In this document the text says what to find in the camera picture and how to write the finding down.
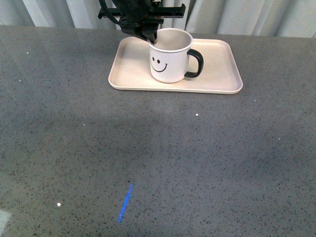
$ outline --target robotic arm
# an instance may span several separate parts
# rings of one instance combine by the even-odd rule
[[[186,7],[163,7],[162,0],[112,0],[116,8],[108,8],[105,0],[99,0],[98,15],[109,18],[121,27],[122,32],[142,40],[157,42],[157,30],[163,18],[183,18]]]

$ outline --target smiley face mouth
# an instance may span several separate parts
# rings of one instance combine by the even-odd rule
[[[153,67],[152,62],[150,62],[150,65],[152,66],[152,68],[153,68],[156,72],[162,73],[164,70],[166,70],[168,64],[166,63],[166,66],[164,66],[164,69],[161,70],[161,71],[156,70],[156,69]]]

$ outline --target mug rim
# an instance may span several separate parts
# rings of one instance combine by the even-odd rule
[[[176,49],[176,50],[166,50],[166,49],[157,48],[157,47],[155,47],[155,45],[154,45],[149,39],[147,39],[148,45],[149,45],[151,48],[153,48],[153,49],[155,49],[155,50],[157,50],[157,51],[159,51],[159,52],[163,52],[163,53],[177,53],[177,52],[182,52],[182,51],[185,51],[185,50],[189,49],[189,48],[192,46],[192,44],[193,44],[193,37],[191,36],[191,34],[190,34],[189,32],[186,32],[186,31],[181,30],[181,29],[178,29],[178,28],[163,28],[163,29],[159,29],[158,31],[166,31],[166,30],[181,31],[181,32],[185,33],[186,35],[188,35],[188,36],[190,37],[191,42],[190,42],[189,45],[187,45],[186,47],[180,48],[180,49]]]

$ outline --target tray rim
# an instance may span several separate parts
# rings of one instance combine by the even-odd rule
[[[117,90],[134,90],[134,91],[159,91],[159,92],[190,92],[190,93],[207,93],[207,94],[236,94],[238,93],[239,91],[241,91],[241,89],[243,88],[243,81],[241,79],[241,76],[240,76],[240,73],[239,73],[239,70],[238,70],[238,67],[237,67],[237,64],[236,64],[236,61],[235,61],[235,58],[234,58],[234,55],[233,55],[233,52],[232,52],[232,49],[230,47],[230,45],[223,41],[223,40],[219,40],[219,39],[193,39],[193,45],[196,44],[196,43],[203,43],[203,42],[208,42],[208,41],[211,41],[212,43],[218,43],[218,44],[221,44],[221,45],[224,45],[225,47],[227,47],[229,49],[229,52],[231,54],[231,57],[232,57],[232,62],[234,64],[234,66],[236,67],[237,69],[237,74],[238,74],[238,78],[240,79],[240,87],[234,91],[222,91],[222,90],[204,90],[204,89],[173,89],[173,88],[170,88],[170,89],[166,89],[166,88],[148,88],[148,87],[141,87],[141,86],[138,86],[138,87],[124,87],[124,86],[119,86],[119,85],[115,85],[114,83],[111,82],[111,76],[113,74],[113,71],[114,71],[114,66],[116,64],[116,62],[119,60],[119,55],[120,55],[120,48],[123,47],[124,44],[126,44],[126,42],[128,41],[139,41],[141,39],[138,39],[136,37],[126,37],[124,39],[122,39],[118,45],[118,49],[117,49],[117,52],[116,52],[116,55],[115,55],[115,58],[114,58],[114,61],[113,61],[113,64],[112,64],[112,67],[111,67],[111,71],[109,73],[109,76],[108,76],[108,82],[109,84],[117,89]]]

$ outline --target smiley face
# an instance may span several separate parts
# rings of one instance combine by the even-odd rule
[[[156,72],[162,73],[164,70],[167,69],[167,66],[168,66],[167,63],[165,63],[164,69],[162,69],[162,70],[157,70],[157,69],[155,69],[154,66],[153,66],[153,63],[154,63],[154,62],[157,62],[157,64],[160,64],[160,60],[158,59],[158,60],[156,61],[154,57],[152,57],[151,60],[150,60],[150,65],[152,66],[152,68],[153,68]]]

